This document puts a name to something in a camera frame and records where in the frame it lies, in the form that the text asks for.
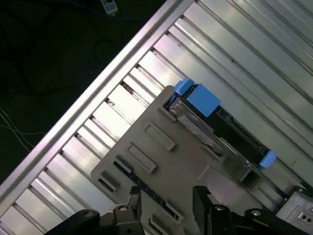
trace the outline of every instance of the electrical outlet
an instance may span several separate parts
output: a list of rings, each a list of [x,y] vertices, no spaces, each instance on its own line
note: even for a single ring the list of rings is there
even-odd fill
[[[311,225],[313,224],[313,216],[310,213],[301,212],[298,216],[298,219],[300,219],[302,222]]]
[[[118,12],[118,8],[114,0],[101,0],[101,3],[108,16],[114,16]]]

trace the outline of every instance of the blue clamp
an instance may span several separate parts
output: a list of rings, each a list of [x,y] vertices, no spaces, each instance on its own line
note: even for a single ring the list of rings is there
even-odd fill
[[[277,154],[270,150],[260,162],[259,167],[262,169],[268,168],[276,158]]]
[[[179,81],[174,87],[174,91],[179,95],[184,95],[194,84],[194,81],[188,78],[185,78],[182,81]]]
[[[205,117],[208,117],[221,103],[221,101],[202,84],[199,84],[193,90],[187,97],[187,101]]]

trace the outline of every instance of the gray plastic part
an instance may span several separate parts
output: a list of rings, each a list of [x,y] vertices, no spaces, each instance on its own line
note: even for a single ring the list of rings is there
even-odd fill
[[[127,151],[137,159],[137,163],[147,172],[152,173],[157,167],[157,165],[133,143],[131,143]]]
[[[152,230],[149,218],[154,215],[169,229],[167,233],[170,235],[184,234],[184,229],[198,234],[192,212],[192,187],[196,185],[208,186],[218,203],[240,214],[249,208],[260,208],[262,205],[224,170],[223,162],[204,150],[199,138],[162,108],[172,94],[173,87],[166,87],[101,160],[91,172],[95,183],[104,189],[98,180],[101,172],[108,172],[120,182],[108,196],[118,204],[127,201],[134,183],[113,164],[118,156],[132,173],[165,202],[170,202],[169,208],[176,212],[177,220],[146,193],[142,194],[141,222],[145,229]],[[153,131],[146,132],[146,127],[151,124]],[[223,153],[227,156],[232,154],[226,146]],[[241,201],[242,197],[248,198],[250,204],[246,205],[246,200]]]
[[[153,231],[153,234],[159,235],[170,235],[170,230],[155,216],[149,218],[149,226]]]
[[[154,139],[158,144],[164,147],[167,151],[171,151],[174,148],[175,143],[168,138],[160,129],[158,129],[152,122],[147,122],[144,131]]]
[[[110,176],[109,173],[107,173],[105,171],[103,171],[100,174],[100,179],[99,180],[111,192],[115,191],[116,188],[119,185],[119,183],[112,176]]]

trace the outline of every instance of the dark floor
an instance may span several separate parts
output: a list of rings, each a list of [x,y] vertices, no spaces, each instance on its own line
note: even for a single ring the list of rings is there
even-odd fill
[[[34,45],[19,55],[34,34],[8,17],[8,10],[38,29],[52,9],[50,5],[29,1],[62,9],[38,34]],[[119,8],[116,16],[123,18],[112,19],[69,4],[68,0],[29,1],[0,0],[0,26],[15,52],[12,53],[5,36],[0,34],[0,108],[20,131],[30,133],[47,132],[164,2],[115,0]],[[100,0],[71,1],[105,13]],[[31,92],[26,89],[16,63],[10,62],[16,57],[17,61],[23,58],[22,71]],[[1,117],[0,125],[7,125]],[[36,145],[43,135],[25,137]],[[10,129],[1,126],[0,150],[1,183],[27,151]]]

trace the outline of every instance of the rectangular slot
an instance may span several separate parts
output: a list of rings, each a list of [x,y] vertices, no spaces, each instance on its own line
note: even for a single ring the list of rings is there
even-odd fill
[[[175,222],[180,222],[182,216],[176,214],[172,210],[172,206],[169,206],[162,197],[160,197],[152,188],[150,188],[144,181],[142,181],[136,174],[133,172],[128,173],[118,162],[113,163],[121,172],[123,172],[134,184],[140,187],[140,189],[145,192],[152,200],[154,200],[159,206],[161,206],[165,212],[167,212]]]
[[[149,218],[149,226],[160,235],[169,235],[169,229],[155,216]]]
[[[109,190],[110,192],[114,192],[114,190],[106,184],[106,182],[104,182],[104,180],[102,180],[101,178],[99,178],[98,180],[104,187],[106,187],[107,190]]]
[[[140,151],[135,145],[131,144],[128,148],[128,152],[131,153],[137,160],[141,167],[149,173],[157,167],[157,165],[148,158],[143,152]]]
[[[167,200],[165,205],[167,206],[167,208],[169,208],[172,212],[174,212],[178,216],[178,219],[177,219],[178,222],[181,222],[184,219],[184,216],[182,216],[182,213],[179,212],[179,210],[177,210],[177,207],[174,206],[171,201]]]
[[[99,179],[99,182],[110,192],[114,192],[117,189],[119,183],[105,171],[103,171],[100,175],[101,178]]]
[[[132,166],[130,166],[128,164],[128,162],[126,162],[123,158],[121,158],[120,156],[116,156],[114,159],[115,162],[117,162],[121,167],[124,168],[124,170],[126,170],[127,173],[132,173],[132,171],[134,170],[134,168]]]
[[[145,133],[154,139],[159,145],[164,147],[166,151],[171,151],[175,143],[160,129],[158,129],[152,122],[148,122],[144,128]]]

